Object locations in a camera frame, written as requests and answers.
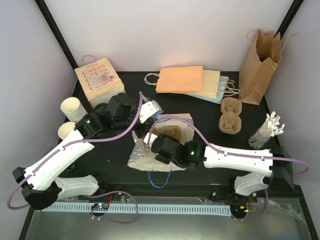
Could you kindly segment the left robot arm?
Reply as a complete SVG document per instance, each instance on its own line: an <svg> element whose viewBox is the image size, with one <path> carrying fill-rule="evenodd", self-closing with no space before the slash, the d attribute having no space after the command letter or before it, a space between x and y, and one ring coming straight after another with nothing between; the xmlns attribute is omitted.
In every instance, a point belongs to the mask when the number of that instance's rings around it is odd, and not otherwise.
<svg viewBox="0 0 320 240"><path fill-rule="evenodd" d="M98 104L92 113L77 122L67 137L37 163L16 168L12 172L17 182L13 192L21 189L26 205L35 210L43 210L68 197L103 199L108 188L93 175L60 178L60 174L100 143L118 140L131 131L146 134L158 110L142 93L139 102L123 92L112 96L108 103Z"/></svg>

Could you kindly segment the blue checkered paper bag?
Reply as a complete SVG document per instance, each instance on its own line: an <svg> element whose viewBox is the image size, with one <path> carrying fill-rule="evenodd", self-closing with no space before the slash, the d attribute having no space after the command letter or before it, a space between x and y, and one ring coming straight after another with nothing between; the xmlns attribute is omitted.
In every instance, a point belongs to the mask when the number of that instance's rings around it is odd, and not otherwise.
<svg viewBox="0 0 320 240"><path fill-rule="evenodd" d="M134 148L127 162L128 167L147 172L150 184L156 189L165 188L174 171L184 171L183 165L174 155L178 147L193 140L194 121L189 113L159 114L153 119L156 122L152 134L142 137L137 131L132 132ZM151 173L168 173L163 185L155 184Z"/></svg>

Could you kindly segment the tan flat paper bag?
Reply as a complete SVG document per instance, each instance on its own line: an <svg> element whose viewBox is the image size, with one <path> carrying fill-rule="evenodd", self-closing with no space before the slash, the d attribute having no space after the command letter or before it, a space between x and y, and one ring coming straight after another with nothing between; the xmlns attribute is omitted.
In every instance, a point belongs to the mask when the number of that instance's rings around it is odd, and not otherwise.
<svg viewBox="0 0 320 240"><path fill-rule="evenodd" d="M207 70L202 71L202 87L200 91L187 93L187 95L195 95L200 97L216 98L219 88L221 71Z"/></svg>

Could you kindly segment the standing brown paper bag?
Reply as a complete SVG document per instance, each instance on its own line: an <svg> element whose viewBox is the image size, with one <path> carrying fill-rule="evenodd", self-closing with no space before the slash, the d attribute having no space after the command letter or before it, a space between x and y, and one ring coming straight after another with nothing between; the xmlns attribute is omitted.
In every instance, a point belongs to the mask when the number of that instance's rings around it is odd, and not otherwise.
<svg viewBox="0 0 320 240"><path fill-rule="evenodd" d="M239 70L239 100L259 105L282 58L287 41L274 32L254 31L256 37Z"/></svg>

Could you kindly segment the light blue flat paper bag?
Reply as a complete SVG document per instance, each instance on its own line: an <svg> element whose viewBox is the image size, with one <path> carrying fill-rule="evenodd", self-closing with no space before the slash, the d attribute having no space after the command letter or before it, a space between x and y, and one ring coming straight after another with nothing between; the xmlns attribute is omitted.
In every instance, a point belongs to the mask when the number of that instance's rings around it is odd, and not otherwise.
<svg viewBox="0 0 320 240"><path fill-rule="evenodd" d="M216 97L200 96L196 94L187 95L207 102L221 104L223 97L232 97L240 94L241 90L235 88L235 83L236 82L232 79L229 79L228 76L220 76Z"/></svg>

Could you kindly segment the grey pulp cup carrier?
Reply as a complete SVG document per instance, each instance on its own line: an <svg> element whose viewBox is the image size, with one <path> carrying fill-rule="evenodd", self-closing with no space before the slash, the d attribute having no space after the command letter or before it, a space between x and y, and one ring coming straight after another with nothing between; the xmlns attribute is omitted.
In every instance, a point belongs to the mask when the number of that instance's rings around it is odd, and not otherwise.
<svg viewBox="0 0 320 240"><path fill-rule="evenodd" d="M154 128L152 133L157 137L169 136L170 138L177 140L179 143L182 138L181 128L177 125L166 125L160 128Z"/></svg>

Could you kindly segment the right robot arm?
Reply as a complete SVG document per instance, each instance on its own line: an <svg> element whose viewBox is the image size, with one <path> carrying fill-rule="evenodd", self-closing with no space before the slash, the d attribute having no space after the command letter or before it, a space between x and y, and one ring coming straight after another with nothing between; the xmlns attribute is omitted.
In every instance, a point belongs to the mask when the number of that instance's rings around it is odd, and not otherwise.
<svg viewBox="0 0 320 240"><path fill-rule="evenodd" d="M180 143L167 134L148 134L144 138L155 159L166 165L174 164L185 170L196 170L199 164L205 168L224 168L246 171L237 176L227 189L228 198L240 201L254 192L272 189L279 192L294 190L293 167L288 161L281 161L286 151L281 146L273 149L244 150L222 147L215 144L191 140Z"/></svg>

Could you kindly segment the far paper cup stack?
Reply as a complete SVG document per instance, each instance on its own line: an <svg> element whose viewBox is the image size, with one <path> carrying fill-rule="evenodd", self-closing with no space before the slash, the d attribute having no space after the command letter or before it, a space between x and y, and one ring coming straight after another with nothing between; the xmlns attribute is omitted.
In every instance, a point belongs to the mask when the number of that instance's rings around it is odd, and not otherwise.
<svg viewBox="0 0 320 240"><path fill-rule="evenodd" d="M66 98L60 105L61 111L73 123L78 123L88 112L76 97Z"/></svg>

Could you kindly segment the right black frame post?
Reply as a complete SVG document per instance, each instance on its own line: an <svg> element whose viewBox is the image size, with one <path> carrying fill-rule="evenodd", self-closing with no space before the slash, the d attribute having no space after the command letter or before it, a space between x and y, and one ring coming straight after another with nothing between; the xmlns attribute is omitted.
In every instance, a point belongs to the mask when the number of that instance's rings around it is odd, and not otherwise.
<svg viewBox="0 0 320 240"><path fill-rule="evenodd" d="M303 3L304 0L293 0L274 36L280 34L280 38L283 38Z"/></svg>

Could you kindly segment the paper cup stack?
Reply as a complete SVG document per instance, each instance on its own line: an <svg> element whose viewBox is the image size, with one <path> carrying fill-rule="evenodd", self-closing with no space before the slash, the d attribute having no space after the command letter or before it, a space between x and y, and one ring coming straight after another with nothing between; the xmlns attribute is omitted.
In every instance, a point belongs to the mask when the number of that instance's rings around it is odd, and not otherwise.
<svg viewBox="0 0 320 240"><path fill-rule="evenodd" d="M88 112L76 97L66 98L60 105L61 111L73 123L78 123Z"/></svg>
<svg viewBox="0 0 320 240"><path fill-rule="evenodd" d="M68 135L69 133L74 130L75 128L75 123L74 122L65 122L64 124L62 124L59 129L58 129L58 136L60 139L64 140Z"/></svg>

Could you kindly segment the black coffee cup lids stack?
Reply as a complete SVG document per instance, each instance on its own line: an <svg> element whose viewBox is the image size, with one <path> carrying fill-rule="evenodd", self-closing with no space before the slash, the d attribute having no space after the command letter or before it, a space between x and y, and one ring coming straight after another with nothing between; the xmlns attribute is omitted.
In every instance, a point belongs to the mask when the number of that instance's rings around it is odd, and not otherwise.
<svg viewBox="0 0 320 240"><path fill-rule="evenodd" d="M107 104L106 103L99 103L95 108L94 108L94 112L95 113L101 113L105 110Z"/></svg>

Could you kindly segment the near paper cup stack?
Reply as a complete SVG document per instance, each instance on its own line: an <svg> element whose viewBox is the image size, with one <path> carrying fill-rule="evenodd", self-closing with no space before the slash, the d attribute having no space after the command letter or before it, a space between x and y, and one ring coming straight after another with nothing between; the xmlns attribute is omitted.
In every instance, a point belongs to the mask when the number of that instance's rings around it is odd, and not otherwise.
<svg viewBox="0 0 320 240"><path fill-rule="evenodd" d="M62 124L59 129L58 129L58 136L60 139L64 140L68 135L69 133L74 130L75 128L75 123L74 122L65 122L64 124Z"/></svg>

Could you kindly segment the Cakes printed paper bag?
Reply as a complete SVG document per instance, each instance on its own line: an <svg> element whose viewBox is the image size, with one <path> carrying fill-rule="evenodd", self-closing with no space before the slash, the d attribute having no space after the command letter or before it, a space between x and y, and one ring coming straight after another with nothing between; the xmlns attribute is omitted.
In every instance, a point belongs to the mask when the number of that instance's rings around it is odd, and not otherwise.
<svg viewBox="0 0 320 240"><path fill-rule="evenodd" d="M111 97L125 92L122 80L106 57L83 64L74 71L92 108L107 104Z"/></svg>

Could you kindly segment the left black frame post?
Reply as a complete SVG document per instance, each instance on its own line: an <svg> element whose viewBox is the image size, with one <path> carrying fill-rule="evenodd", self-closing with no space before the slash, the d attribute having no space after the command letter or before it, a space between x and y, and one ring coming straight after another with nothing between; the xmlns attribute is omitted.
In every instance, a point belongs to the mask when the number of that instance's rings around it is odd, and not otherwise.
<svg viewBox="0 0 320 240"><path fill-rule="evenodd" d="M62 35L51 11L49 10L46 2L44 0L35 0L35 4L37 5L38 9L40 10L42 16L44 17L47 25L49 26L51 32L53 33L57 43L59 44L61 50L63 51L65 57L67 58L70 66L75 69L78 67L77 62L72 55L67 42L65 41L64 36Z"/></svg>

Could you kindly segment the orange flat paper bag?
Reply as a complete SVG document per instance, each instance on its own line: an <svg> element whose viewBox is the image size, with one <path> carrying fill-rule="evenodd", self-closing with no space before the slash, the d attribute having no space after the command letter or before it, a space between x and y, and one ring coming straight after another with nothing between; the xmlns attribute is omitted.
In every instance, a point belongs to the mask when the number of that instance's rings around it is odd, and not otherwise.
<svg viewBox="0 0 320 240"><path fill-rule="evenodd" d="M154 75L158 77L157 82L151 83L147 77ZM148 73L144 82L156 86L157 93L186 94L198 92L203 84L203 66L176 66L163 67L159 73Z"/></svg>

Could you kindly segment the black frame post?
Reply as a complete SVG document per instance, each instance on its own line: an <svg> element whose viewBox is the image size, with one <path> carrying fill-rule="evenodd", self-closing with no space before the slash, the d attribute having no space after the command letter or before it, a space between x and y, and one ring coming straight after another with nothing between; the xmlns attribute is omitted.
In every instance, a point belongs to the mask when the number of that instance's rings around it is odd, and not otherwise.
<svg viewBox="0 0 320 240"><path fill-rule="evenodd" d="M42 16L44 17L47 25L49 26L51 32L53 33L57 43L59 44L61 50L63 51L65 57L67 58L70 66L75 69L78 67L77 62L72 55L67 42L65 41L64 36L62 35L51 11L49 10L46 2L44 0L35 0L35 4L37 5L38 9L40 10Z"/></svg>
<svg viewBox="0 0 320 240"><path fill-rule="evenodd" d="M283 38L303 3L304 0L293 0L274 36L280 34L280 38Z"/></svg>

